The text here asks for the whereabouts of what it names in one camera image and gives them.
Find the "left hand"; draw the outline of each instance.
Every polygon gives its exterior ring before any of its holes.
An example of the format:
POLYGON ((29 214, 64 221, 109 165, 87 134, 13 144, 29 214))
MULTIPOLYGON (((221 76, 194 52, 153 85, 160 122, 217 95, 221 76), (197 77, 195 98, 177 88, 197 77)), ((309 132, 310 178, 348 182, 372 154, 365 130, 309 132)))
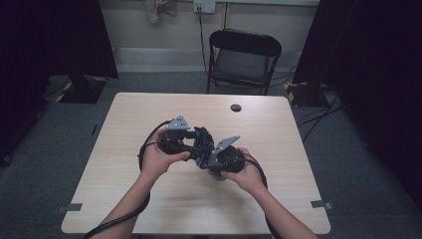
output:
MULTIPOLYGON (((165 129, 159 129, 152 137, 149 143, 161 142, 161 138, 165 135, 165 129)), ((153 143, 146 147, 143 155, 141 176, 156 180, 164 172, 168 170, 171 163, 181 161, 188 158, 190 152, 184 151, 177 154, 167 154, 163 152, 157 143, 153 143)))

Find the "black curtain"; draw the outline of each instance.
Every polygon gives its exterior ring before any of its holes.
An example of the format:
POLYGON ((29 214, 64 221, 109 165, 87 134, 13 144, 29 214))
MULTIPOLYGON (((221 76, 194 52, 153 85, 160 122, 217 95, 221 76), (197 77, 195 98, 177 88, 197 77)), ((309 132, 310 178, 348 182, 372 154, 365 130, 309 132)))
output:
POLYGON ((422 210, 422 2, 321 0, 295 81, 340 88, 370 148, 422 210))
POLYGON ((117 79, 98 0, 0 3, 0 160, 35 116, 53 75, 117 79))

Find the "white wall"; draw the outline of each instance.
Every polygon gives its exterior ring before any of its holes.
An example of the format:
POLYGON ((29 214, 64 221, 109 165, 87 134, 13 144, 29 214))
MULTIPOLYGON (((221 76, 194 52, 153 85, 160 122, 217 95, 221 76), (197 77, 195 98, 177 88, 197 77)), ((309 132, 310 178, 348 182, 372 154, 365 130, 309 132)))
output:
MULTIPOLYGON (((178 1, 177 16, 161 14, 158 24, 148 21, 141 0, 100 2, 111 45, 114 48, 140 48, 149 51, 186 49, 200 52, 199 20, 192 11, 191 1, 178 1)), ((304 47, 317 9, 316 4, 310 5, 229 3, 226 27, 272 35, 283 46, 282 64, 288 68, 297 63, 304 47)), ((215 14, 202 15, 206 49, 209 35, 222 29, 225 6, 225 3, 217 2, 215 14)))

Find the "forearm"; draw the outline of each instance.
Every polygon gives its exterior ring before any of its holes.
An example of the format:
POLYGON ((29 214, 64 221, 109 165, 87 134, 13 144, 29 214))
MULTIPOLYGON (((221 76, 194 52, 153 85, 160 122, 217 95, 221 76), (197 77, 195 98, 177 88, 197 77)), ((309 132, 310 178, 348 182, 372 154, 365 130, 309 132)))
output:
MULTIPOLYGON (((116 218, 124 216, 139 208, 154 183, 155 179, 140 175, 130 190, 101 224, 115 220, 116 218)), ((93 236, 92 238, 130 238, 134 224, 136 223, 136 219, 137 216, 114 225, 104 232, 93 236)))
POLYGON ((287 210, 265 187, 251 194, 282 238, 317 238, 310 228, 287 210))

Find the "chair backrest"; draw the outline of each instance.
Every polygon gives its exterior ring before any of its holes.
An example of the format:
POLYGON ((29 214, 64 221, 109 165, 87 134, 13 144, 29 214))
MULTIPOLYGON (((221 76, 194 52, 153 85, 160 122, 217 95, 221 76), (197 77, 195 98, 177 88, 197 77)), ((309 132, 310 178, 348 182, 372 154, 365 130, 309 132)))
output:
POLYGON ((282 53, 282 45, 271 36, 233 29, 224 29, 212 33, 209 44, 211 52, 213 52, 213 47, 216 47, 276 58, 282 53))

